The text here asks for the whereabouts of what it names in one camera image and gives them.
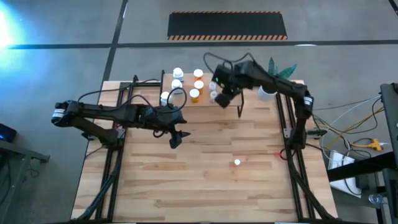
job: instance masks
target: gray floor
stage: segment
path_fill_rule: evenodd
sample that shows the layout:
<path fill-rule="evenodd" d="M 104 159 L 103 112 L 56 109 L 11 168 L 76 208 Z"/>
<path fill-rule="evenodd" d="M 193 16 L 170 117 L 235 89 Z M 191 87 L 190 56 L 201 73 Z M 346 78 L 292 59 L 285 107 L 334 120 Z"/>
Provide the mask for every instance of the gray floor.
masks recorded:
<path fill-rule="evenodd" d="M 12 10 L 15 44 L 111 43 L 121 0 L 28 1 L 8 0 L 1 7 Z M 119 42 L 165 42 L 167 15 L 183 10 L 282 11 L 289 40 L 381 40 L 397 39 L 398 17 L 387 0 L 130 0 Z M 68 220 L 80 178 L 87 141 L 80 132 L 56 128 L 50 122 L 55 102 L 75 100 L 101 86 L 108 49 L 2 50 L 0 51 L 0 123 L 18 130 L 17 143 L 51 154 L 36 179 L 19 189 L 8 223 L 48 223 Z M 110 80 L 159 78 L 162 69 L 181 67 L 204 70 L 202 55 L 213 52 L 239 58 L 251 52 L 257 61 L 298 67 L 292 78 L 304 79 L 315 97 L 315 108 L 335 106 L 376 96 L 379 85 L 396 82 L 397 45 L 323 47 L 218 47 L 185 49 L 118 49 Z M 96 95 L 85 102 L 95 103 Z M 332 122 L 348 108 L 323 110 L 316 115 Z M 371 104 L 360 106 L 335 126 L 345 128 L 371 112 Z M 378 116 L 376 130 L 347 136 L 389 142 L 385 117 Z M 362 129 L 371 128 L 368 121 Z M 334 136 L 329 134 L 325 142 Z M 333 149 L 343 151 L 341 143 Z M 349 221 L 376 223 L 370 208 L 345 202 L 352 198 L 335 194 L 339 217 Z"/>

